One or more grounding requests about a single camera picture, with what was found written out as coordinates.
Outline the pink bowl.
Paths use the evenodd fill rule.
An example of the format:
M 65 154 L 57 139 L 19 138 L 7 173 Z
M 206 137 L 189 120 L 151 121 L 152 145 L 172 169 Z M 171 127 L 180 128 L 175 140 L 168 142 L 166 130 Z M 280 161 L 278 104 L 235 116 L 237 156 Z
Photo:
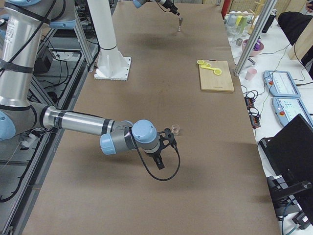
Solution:
M 248 42 L 248 39 L 243 40 L 242 50 L 245 49 L 247 42 Z M 254 56 L 260 54 L 263 49 L 264 49 L 264 44 L 261 42 L 261 39 L 258 39 L 256 44 L 254 45 L 251 53 L 250 53 L 250 57 L 254 57 Z

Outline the black water bottle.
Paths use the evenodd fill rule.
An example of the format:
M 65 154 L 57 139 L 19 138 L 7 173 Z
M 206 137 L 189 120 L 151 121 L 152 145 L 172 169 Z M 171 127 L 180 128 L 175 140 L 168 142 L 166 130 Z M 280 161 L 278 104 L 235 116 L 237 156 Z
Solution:
M 264 25 L 263 29 L 262 29 L 262 33 L 267 33 L 268 29 L 272 26 L 272 23 L 275 19 L 277 15 L 277 10 L 276 9 L 272 9 L 270 16 L 267 19 L 266 24 Z

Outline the aluminium frame post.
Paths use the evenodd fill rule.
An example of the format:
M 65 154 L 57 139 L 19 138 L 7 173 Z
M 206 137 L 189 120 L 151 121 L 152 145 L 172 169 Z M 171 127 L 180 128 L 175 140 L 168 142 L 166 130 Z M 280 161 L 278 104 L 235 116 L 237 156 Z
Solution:
M 236 65 L 236 68 L 234 69 L 234 75 L 236 77 L 238 77 L 241 73 L 241 71 L 243 70 L 244 68 L 244 65 L 246 64 L 249 56 L 250 56 L 250 53 L 252 52 L 259 36 L 260 36 L 260 33 L 262 31 L 262 29 L 264 28 L 269 16 L 270 16 L 270 13 L 272 11 L 272 9 L 274 8 L 274 6 L 276 5 L 277 3 L 277 0 L 268 0 L 266 1 L 264 7 L 263 7 L 263 10 L 260 14 L 260 16 L 258 17 L 258 20 L 256 22 L 256 25 L 254 27 L 254 30 L 252 32 L 252 34 L 250 35 L 249 39 L 248 39 L 248 42 L 247 42 L 247 45 L 245 47 L 245 49 L 243 50 L 241 56 L 240 56 L 240 59 Z

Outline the yellow cup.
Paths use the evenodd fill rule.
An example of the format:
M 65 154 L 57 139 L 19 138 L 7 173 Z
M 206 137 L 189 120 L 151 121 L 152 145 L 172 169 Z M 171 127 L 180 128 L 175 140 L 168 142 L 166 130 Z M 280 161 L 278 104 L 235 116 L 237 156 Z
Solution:
M 235 26 L 238 27 L 241 23 L 243 16 L 237 16 Z

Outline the teach pendant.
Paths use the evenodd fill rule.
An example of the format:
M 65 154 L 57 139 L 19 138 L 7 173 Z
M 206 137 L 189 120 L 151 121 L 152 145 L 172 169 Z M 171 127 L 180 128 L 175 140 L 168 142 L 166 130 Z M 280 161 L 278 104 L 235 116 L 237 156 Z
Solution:
M 301 94 L 288 71 L 266 70 L 264 84 L 272 96 L 301 97 Z
M 300 98 L 274 97 L 272 99 L 272 104 L 282 126 L 286 126 L 298 114 L 307 120 L 304 106 L 302 105 Z

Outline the green tumbler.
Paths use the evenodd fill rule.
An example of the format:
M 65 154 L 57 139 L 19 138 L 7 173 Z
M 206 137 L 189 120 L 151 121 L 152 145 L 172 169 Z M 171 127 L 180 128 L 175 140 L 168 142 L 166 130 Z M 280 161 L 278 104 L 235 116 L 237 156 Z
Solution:
M 247 16 L 242 16 L 238 24 L 239 33 L 243 33 L 246 23 L 247 23 Z

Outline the black computer monitor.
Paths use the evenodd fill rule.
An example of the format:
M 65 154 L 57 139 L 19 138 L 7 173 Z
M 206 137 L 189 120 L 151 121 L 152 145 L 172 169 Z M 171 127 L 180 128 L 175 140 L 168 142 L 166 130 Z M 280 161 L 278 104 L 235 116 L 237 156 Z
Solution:
M 274 137 L 259 141 L 275 174 L 287 188 L 270 189 L 273 202 L 293 195 L 313 222 L 313 128 L 298 114 Z

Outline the black power box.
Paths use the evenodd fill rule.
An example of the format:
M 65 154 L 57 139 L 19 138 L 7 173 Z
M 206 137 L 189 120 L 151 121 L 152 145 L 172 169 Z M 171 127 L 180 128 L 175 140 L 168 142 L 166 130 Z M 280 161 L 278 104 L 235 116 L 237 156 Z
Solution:
M 34 74 L 46 73 L 49 71 L 51 64 L 53 62 L 53 54 L 51 50 L 46 47 L 40 53 L 38 53 L 35 65 Z

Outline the small clear glass cup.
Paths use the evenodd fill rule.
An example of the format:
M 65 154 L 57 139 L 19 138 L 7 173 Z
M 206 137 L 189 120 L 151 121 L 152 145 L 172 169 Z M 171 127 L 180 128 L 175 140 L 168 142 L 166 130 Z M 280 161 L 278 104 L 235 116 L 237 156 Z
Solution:
M 178 124 L 174 124 L 171 126 L 171 132 L 177 136 L 180 132 L 180 126 Z

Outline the wooden cup tree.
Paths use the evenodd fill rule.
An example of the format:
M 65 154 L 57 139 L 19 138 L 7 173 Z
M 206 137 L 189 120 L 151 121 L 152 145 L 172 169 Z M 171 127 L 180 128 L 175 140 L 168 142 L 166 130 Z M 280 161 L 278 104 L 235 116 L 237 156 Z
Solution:
M 257 0 L 255 1 L 256 3 L 256 8 L 255 8 L 255 11 L 252 11 L 252 14 L 253 14 L 253 19 L 252 19 L 252 22 L 251 22 L 251 26 L 248 30 L 248 34 L 251 35 L 254 28 L 255 28 L 255 25 L 256 25 L 256 22 L 257 22 L 257 17 L 261 14 L 261 11 L 263 9 L 263 6 L 265 5 L 265 0 Z

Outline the upper teach pendant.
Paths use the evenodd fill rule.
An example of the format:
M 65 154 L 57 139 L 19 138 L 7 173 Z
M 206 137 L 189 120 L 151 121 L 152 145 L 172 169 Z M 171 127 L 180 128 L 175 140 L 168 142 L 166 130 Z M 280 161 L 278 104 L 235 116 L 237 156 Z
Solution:
M 288 71 L 266 70 L 264 84 L 272 96 L 301 97 L 301 94 Z

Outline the white pedestal column base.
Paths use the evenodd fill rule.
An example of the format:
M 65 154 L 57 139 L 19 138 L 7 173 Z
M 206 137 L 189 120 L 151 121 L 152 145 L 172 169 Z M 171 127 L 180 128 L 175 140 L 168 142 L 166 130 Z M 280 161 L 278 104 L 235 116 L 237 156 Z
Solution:
M 118 50 L 109 2 L 89 0 L 88 6 L 100 47 L 94 78 L 126 81 L 132 59 Z

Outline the lower teach pendant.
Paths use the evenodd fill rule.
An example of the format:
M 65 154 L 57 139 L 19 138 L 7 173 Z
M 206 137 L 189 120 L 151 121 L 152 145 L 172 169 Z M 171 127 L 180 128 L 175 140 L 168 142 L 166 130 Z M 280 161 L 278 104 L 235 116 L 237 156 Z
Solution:
M 274 97 L 272 99 L 272 104 L 282 126 L 286 126 L 298 114 L 307 120 L 304 106 L 302 105 L 300 98 Z

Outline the yellow plastic spoon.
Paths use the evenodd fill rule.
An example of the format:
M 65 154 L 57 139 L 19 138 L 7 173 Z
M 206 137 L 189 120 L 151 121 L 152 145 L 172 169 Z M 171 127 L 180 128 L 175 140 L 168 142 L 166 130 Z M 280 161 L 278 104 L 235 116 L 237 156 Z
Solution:
M 200 67 L 203 68 L 203 69 L 208 69 L 208 70 L 212 70 L 212 71 L 214 71 L 214 70 L 221 70 L 220 68 L 214 68 L 214 67 L 208 68 L 208 67 L 201 66 L 201 65 L 200 65 Z

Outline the steel jigger measuring cup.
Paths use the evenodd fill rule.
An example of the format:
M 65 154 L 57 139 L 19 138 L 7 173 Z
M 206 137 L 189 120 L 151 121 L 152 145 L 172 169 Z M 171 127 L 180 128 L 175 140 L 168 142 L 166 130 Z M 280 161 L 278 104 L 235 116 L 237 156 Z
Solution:
M 182 17 L 179 17 L 178 32 L 181 32 L 182 22 L 183 22 L 183 18 L 182 18 Z

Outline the pink plastic cup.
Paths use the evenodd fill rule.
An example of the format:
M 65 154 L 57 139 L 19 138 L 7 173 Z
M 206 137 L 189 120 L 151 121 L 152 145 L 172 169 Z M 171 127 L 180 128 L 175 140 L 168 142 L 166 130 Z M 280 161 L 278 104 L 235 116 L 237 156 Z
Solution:
M 257 74 L 256 69 L 254 68 L 248 69 L 246 72 L 245 80 L 248 80 L 248 81 L 252 80 L 256 74 Z

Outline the bamboo cutting board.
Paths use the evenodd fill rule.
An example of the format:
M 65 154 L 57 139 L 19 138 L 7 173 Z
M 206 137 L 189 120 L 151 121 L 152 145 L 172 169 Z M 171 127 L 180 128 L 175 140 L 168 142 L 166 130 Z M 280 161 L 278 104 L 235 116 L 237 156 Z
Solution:
M 233 92 L 234 86 L 227 61 L 204 60 L 211 67 L 220 68 L 221 75 L 215 75 L 212 70 L 203 69 L 199 65 L 200 83 L 202 91 Z

